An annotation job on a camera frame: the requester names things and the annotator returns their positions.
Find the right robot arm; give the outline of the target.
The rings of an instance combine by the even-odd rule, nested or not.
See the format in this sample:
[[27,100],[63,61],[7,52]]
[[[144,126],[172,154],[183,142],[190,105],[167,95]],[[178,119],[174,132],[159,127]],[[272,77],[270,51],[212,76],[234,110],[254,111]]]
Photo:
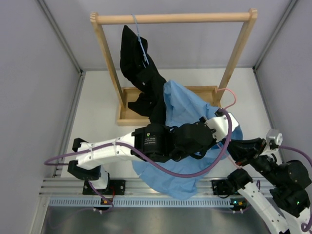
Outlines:
[[274,188],[270,190],[277,211],[260,192],[249,174],[242,168],[228,177],[227,189],[244,196],[262,218],[272,234],[310,234],[312,208],[306,188],[311,185],[308,170],[299,160],[277,164],[269,156],[282,149],[280,140],[232,140],[227,150],[235,163],[251,165]]

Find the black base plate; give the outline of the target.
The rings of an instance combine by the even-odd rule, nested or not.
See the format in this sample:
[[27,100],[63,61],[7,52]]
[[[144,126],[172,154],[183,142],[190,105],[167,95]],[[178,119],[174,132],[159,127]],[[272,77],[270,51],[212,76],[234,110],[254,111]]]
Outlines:
[[[112,179],[110,180],[108,187],[106,189],[97,189],[97,191],[102,195],[124,195],[126,181],[122,179]],[[87,181],[84,182],[83,195],[96,195],[94,190],[90,187]]]
[[234,181],[228,179],[212,180],[212,189],[214,195],[220,198],[228,198],[231,195],[238,194],[240,187]]

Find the light blue shirt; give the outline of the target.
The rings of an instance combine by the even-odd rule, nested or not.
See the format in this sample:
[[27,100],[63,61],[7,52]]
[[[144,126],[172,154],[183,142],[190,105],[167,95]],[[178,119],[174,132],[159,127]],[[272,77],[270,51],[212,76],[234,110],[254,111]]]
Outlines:
[[[166,106],[167,126],[181,126],[185,123],[195,123],[203,116],[210,119],[215,116],[217,107],[204,102],[198,95],[183,85],[168,81],[164,84],[164,102]],[[211,148],[202,159],[191,156],[179,162],[169,160],[161,166],[178,174],[193,174],[209,167],[217,158],[223,145]],[[133,161],[133,170],[149,187],[157,192],[169,195],[175,199],[186,200],[197,194],[196,184],[203,175],[192,178],[179,178],[169,175],[149,162]]]

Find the aluminium mounting rail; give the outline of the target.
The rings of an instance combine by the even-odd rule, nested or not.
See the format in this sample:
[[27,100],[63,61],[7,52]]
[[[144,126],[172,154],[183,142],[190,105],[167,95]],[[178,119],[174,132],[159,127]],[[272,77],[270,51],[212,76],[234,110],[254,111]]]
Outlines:
[[[216,181],[221,178],[204,178],[197,183],[197,194],[194,197],[215,197],[213,189]],[[265,197],[271,197],[270,190],[274,186],[264,178],[254,178],[260,181],[260,191]],[[39,189],[40,196],[83,196],[84,182],[75,178],[45,178]],[[124,197],[168,198],[166,194],[150,188],[139,178],[129,178],[119,187],[124,190]]]

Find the blue plastic hanger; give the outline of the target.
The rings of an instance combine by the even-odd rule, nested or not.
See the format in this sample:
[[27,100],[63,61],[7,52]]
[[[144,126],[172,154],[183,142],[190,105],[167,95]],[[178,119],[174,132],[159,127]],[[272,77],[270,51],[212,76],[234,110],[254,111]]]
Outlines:
[[146,68],[147,65],[149,65],[149,60],[148,60],[148,57],[147,57],[147,54],[146,54],[146,51],[144,49],[144,46],[143,46],[143,43],[142,43],[142,40],[141,40],[141,36],[140,36],[140,33],[139,33],[139,27],[138,27],[138,22],[137,22],[137,19],[136,19],[136,16],[134,14],[132,14],[132,17],[133,17],[133,20],[134,20],[134,23],[135,23],[135,26],[136,26],[136,32],[137,32],[137,40],[140,44],[140,47],[141,47],[141,50],[142,50],[142,54],[143,54],[143,66]]

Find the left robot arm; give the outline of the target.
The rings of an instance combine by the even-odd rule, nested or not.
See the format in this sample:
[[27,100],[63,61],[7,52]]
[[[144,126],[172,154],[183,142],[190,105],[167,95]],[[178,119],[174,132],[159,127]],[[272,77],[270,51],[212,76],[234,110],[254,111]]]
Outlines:
[[179,162],[189,156],[202,159],[216,143],[215,129],[202,122],[180,127],[149,124],[105,142],[75,139],[77,157],[69,161],[67,171],[80,180],[90,181],[94,190],[103,195],[110,190],[110,176],[103,166],[106,163],[141,162],[145,160],[141,154],[158,163]]

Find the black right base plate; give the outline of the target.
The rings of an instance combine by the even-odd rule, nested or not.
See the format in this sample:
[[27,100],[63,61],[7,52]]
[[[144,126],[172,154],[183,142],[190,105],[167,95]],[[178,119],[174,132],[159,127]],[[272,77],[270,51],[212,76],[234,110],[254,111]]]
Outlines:
[[238,194],[240,187],[234,181],[228,179],[212,180],[212,189],[214,195],[220,198],[228,198],[231,195]]

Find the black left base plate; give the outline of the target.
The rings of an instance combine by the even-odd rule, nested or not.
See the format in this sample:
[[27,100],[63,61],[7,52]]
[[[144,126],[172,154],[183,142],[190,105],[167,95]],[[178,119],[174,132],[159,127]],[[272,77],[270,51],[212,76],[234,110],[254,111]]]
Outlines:
[[[106,189],[97,189],[97,191],[102,195],[124,195],[126,181],[122,179],[112,179],[110,180],[108,187]],[[83,195],[96,195],[94,190],[90,187],[87,181],[84,182]]]

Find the black shirt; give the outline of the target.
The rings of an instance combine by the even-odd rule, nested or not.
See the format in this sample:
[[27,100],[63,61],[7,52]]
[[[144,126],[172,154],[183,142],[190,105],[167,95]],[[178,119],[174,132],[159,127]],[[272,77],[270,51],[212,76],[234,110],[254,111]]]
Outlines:
[[166,79],[160,75],[157,67],[147,53],[148,42],[141,37],[149,65],[143,66],[143,54],[137,35],[125,25],[121,36],[120,69],[137,89],[141,91],[136,101],[129,102],[128,108],[137,114],[148,117],[151,123],[165,124],[166,107],[163,88]]

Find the wooden clothes rack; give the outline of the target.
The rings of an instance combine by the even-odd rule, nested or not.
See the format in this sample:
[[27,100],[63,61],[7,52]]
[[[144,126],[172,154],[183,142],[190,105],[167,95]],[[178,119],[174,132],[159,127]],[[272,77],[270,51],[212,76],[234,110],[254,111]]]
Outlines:
[[[138,16],[101,16],[94,12],[90,21],[107,63],[112,83],[119,99],[117,124],[119,126],[145,127],[151,123],[167,126],[200,121],[205,117],[213,126],[227,127],[227,121],[220,114],[220,101],[237,65],[247,39],[257,20],[255,8],[246,13],[207,14],[165,14]],[[142,37],[135,33],[125,40],[124,52],[129,53],[121,69],[126,78],[132,80],[132,87],[121,87],[113,64],[103,26],[122,24],[156,23],[206,23],[241,22],[242,28],[232,51],[222,80],[218,86],[186,87],[174,80],[165,80],[156,69],[147,53]]]

